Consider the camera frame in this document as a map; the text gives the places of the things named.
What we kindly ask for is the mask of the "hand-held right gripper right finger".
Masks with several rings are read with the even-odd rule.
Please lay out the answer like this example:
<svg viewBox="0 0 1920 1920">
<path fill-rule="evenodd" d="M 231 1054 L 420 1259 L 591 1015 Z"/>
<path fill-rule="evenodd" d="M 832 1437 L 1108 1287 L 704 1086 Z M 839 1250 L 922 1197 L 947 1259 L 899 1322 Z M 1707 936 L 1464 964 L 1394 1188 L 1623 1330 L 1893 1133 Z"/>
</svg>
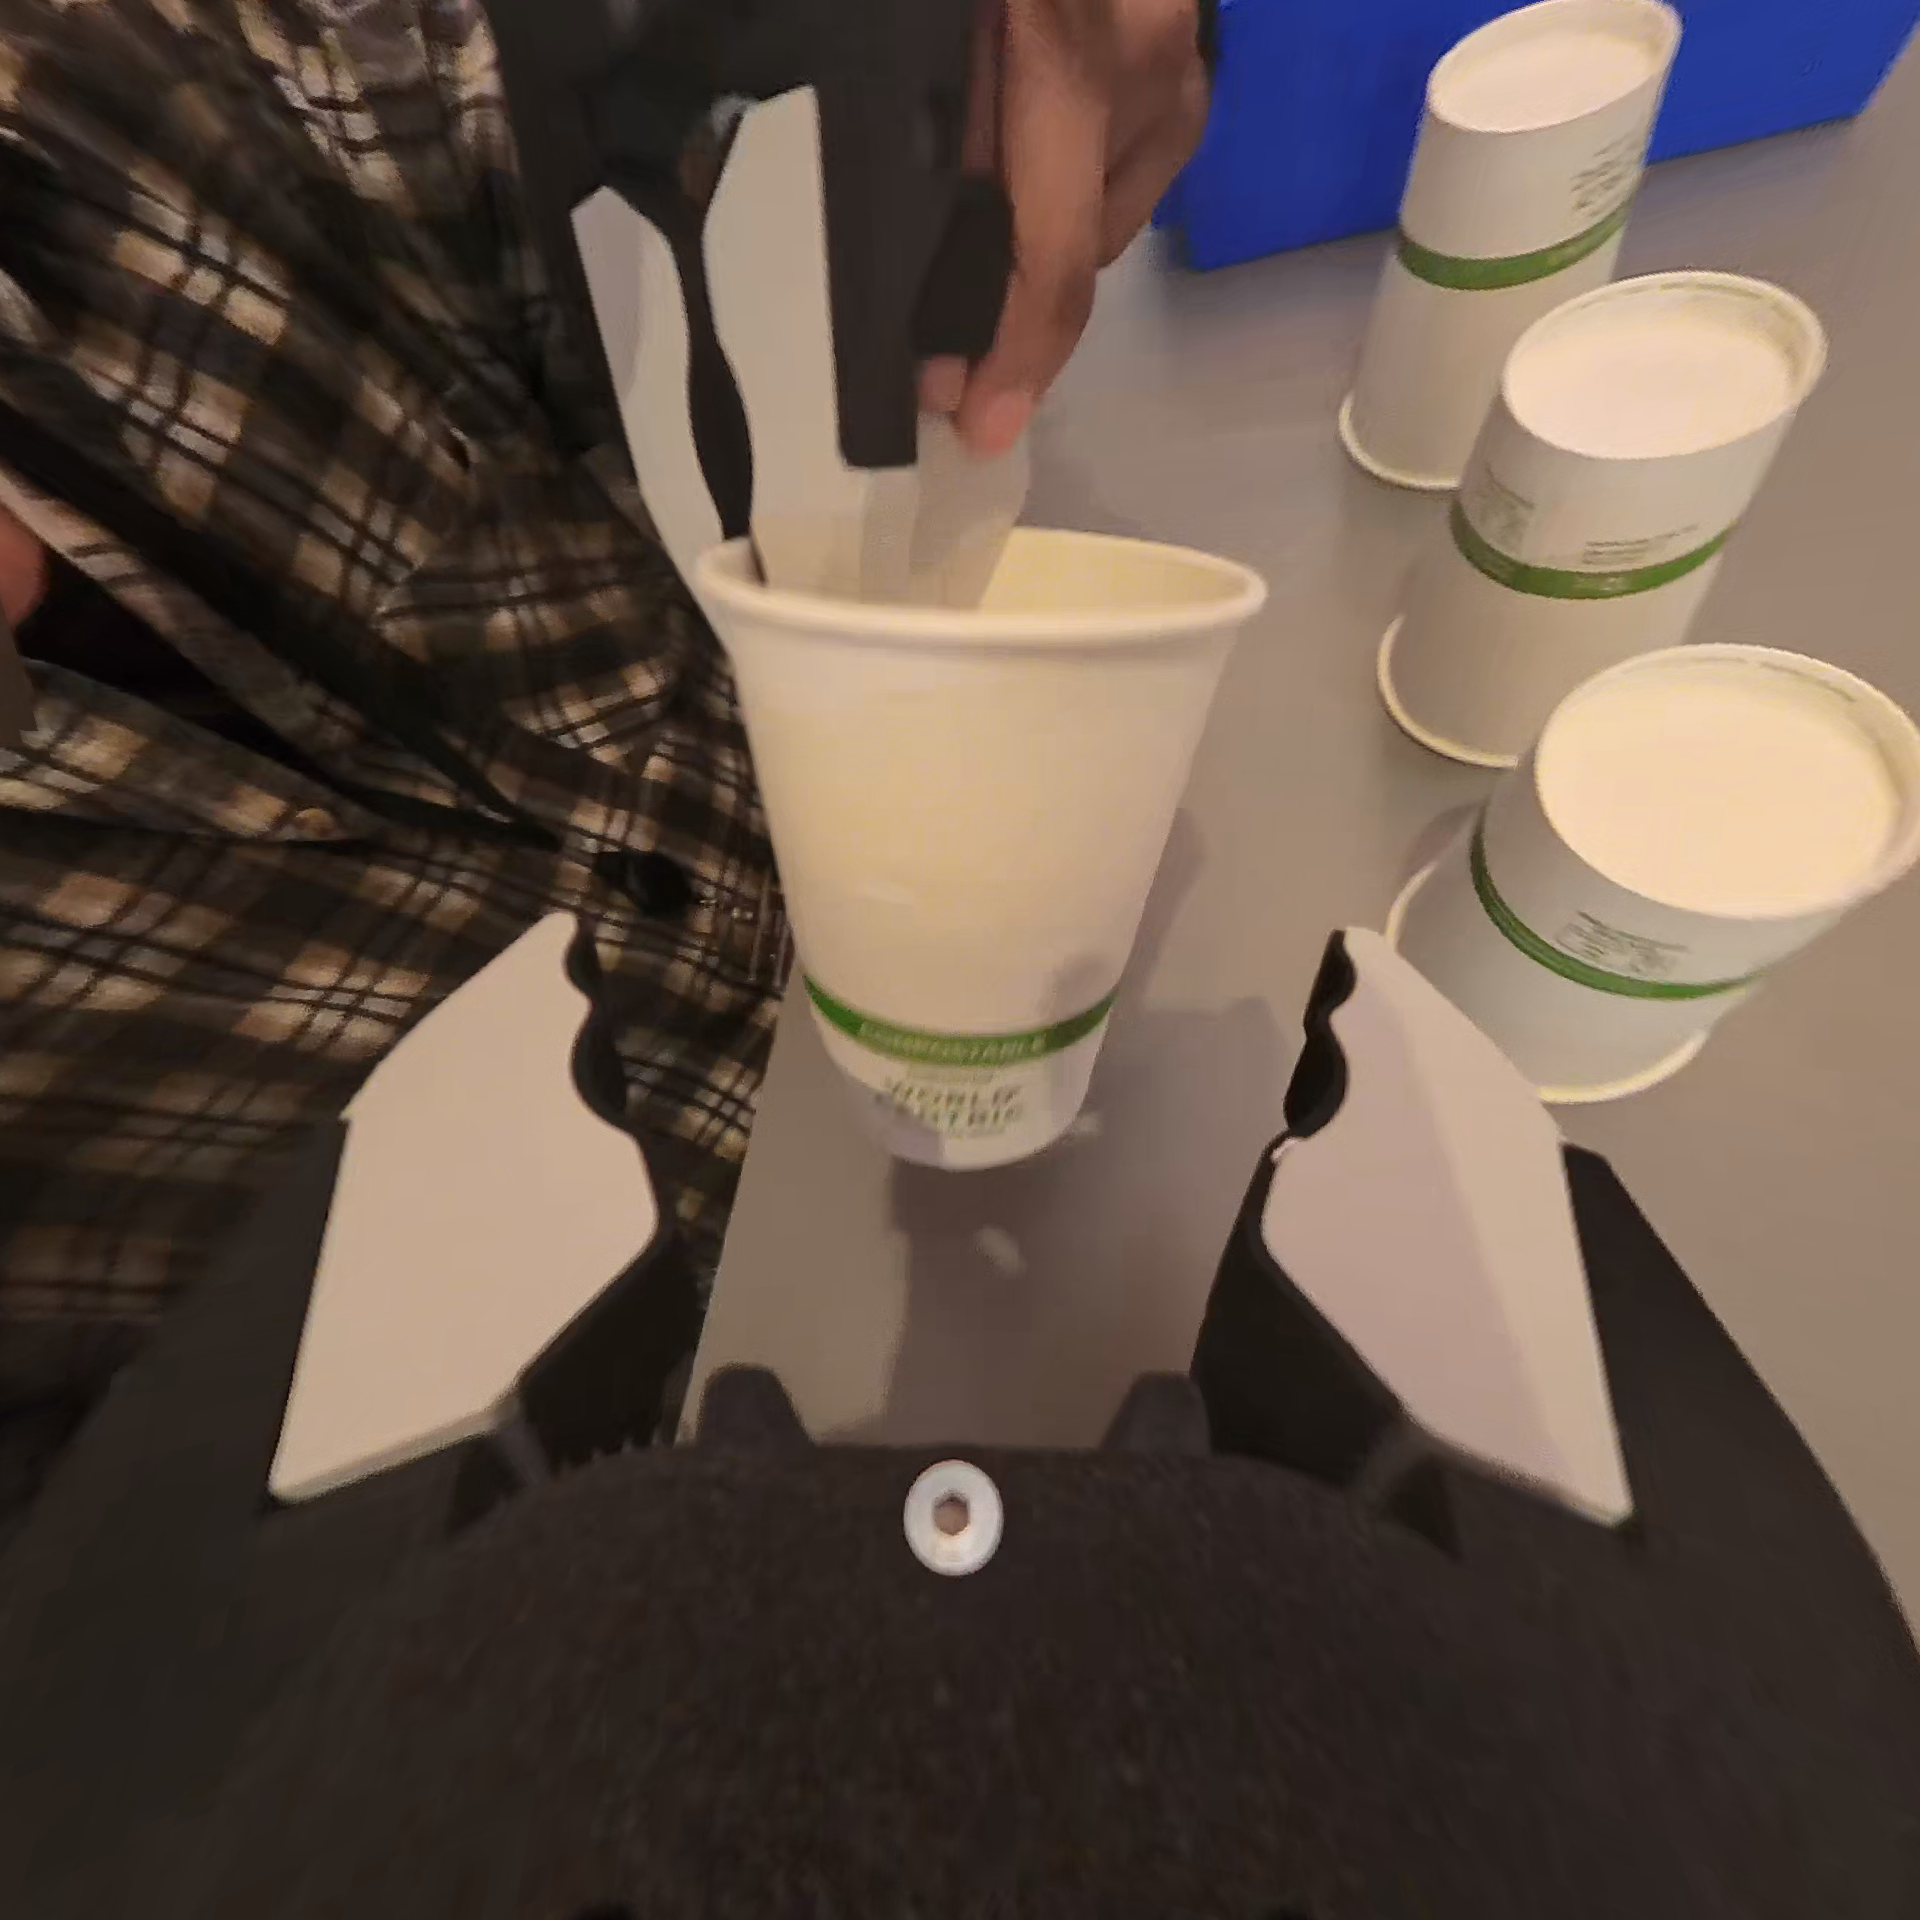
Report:
<svg viewBox="0 0 1920 1920">
<path fill-rule="evenodd" d="M 1327 936 L 1190 1382 L 1215 1451 L 1419 1523 L 1447 1471 L 1635 1516 L 1560 1132 L 1380 933 Z"/>
</svg>

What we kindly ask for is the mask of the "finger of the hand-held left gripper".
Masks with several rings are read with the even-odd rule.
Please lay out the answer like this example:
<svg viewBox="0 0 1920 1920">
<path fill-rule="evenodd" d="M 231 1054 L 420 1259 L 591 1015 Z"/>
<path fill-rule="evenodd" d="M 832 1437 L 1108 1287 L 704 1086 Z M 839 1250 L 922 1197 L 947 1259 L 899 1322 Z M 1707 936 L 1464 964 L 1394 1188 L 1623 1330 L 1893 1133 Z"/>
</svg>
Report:
<svg viewBox="0 0 1920 1920">
<path fill-rule="evenodd" d="M 858 599 L 869 483 L 839 444 L 813 86 L 736 118 L 704 255 L 716 339 L 747 423 L 762 576 L 788 592 Z"/>
<path fill-rule="evenodd" d="M 720 552 L 752 576 L 752 432 L 720 343 L 704 205 L 678 186 L 604 186 L 571 212 L 640 503 L 683 579 Z"/>
</svg>

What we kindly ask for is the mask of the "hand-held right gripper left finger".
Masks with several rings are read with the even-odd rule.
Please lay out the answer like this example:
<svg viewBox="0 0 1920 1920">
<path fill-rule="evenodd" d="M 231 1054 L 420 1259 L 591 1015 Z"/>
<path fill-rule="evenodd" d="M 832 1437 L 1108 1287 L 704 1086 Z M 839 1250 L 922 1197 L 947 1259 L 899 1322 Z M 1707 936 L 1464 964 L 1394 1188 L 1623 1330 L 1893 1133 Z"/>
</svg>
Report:
<svg viewBox="0 0 1920 1920">
<path fill-rule="evenodd" d="M 532 1429 L 655 1436 L 700 1287 L 629 1116 L 590 928 L 539 919 L 352 1095 L 272 1496 Z"/>
</svg>

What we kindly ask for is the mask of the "white paper cup green stripe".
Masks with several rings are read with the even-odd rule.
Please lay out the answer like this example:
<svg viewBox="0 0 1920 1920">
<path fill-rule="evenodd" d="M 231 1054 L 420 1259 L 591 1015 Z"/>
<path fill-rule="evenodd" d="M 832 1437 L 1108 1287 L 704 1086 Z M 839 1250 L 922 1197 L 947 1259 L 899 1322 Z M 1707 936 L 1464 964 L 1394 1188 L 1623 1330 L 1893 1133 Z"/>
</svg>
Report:
<svg viewBox="0 0 1920 1920">
<path fill-rule="evenodd" d="M 1630 1098 L 1916 844 L 1907 708 L 1807 656 L 1683 644 L 1572 688 L 1383 935 L 1544 1102 Z"/>
<path fill-rule="evenodd" d="M 880 1144 L 1026 1162 L 1087 1100 L 1231 646 L 1235 560 L 1018 528 L 971 607 L 696 584 L 747 730 L 800 986 Z"/>
<path fill-rule="evenodd" d="M 1380 640 L 1394 725 L 1509 768 L 1576 684 L 1680 644 L 1826 363 L 1805 299 L 1731 272 L 1619 278 L 1526 327 Z"/>
<path fill-rule="evenodd" d="M 1438 59 L 1338 416 L 1355 467 L 1458 484 L 1522 332 L 1616 275 L 1680 38 L 1669 5 L 1549 3 Z"/>
</svg>

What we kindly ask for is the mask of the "blue plastic bin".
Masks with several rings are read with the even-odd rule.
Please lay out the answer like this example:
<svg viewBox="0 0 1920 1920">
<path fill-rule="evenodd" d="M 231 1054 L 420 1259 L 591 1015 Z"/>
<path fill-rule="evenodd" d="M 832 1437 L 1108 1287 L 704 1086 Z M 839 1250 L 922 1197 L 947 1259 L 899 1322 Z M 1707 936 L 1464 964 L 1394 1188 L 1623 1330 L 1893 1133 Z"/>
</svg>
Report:
<svg viewBox="0 0 1920 1920">
<path fill-rule="evenodd" d="M 1154 227 L 1207 272 L 1394 221 L 1438 59 L 1511 3 L 1231 3 L 1198 154 Z M 1916 35 L 1916 3 L 1678 3 L 1648 159 L 1851 118 Z"/>
</svg>

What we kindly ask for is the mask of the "person's left hand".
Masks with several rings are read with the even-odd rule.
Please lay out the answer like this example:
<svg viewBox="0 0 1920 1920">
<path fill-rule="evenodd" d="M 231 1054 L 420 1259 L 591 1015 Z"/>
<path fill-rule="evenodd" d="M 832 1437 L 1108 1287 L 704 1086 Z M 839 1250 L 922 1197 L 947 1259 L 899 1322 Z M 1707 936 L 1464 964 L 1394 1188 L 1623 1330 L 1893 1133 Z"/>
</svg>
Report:
<svg viewBox="0 0 1920 1920">
<path fill-rule="evenodd" d="M 995 343 L 933 358 L 922 412 L 978 456 L 1021 442 L 1082 343 L 1100 275 L 1133 242 L 1208 118 L 1215 5 L 973 7 L 965 166 L 1013 211 Z"/>
</svg>

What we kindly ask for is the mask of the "person's plaid shirt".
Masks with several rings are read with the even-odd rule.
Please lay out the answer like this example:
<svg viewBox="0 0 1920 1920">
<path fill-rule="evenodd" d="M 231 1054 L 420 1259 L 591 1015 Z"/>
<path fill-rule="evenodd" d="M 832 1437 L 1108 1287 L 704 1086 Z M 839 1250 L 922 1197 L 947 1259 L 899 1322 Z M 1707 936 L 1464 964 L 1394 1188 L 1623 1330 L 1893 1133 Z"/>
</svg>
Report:
<svg viewBox="0 0 1920 1920">
<path fill-rule="evenodd" d="M 488 5 L 5 5 L 2 362 L 5 1426 L 550 915 L 708 1279 L 783 908 Z"/>
</svg>

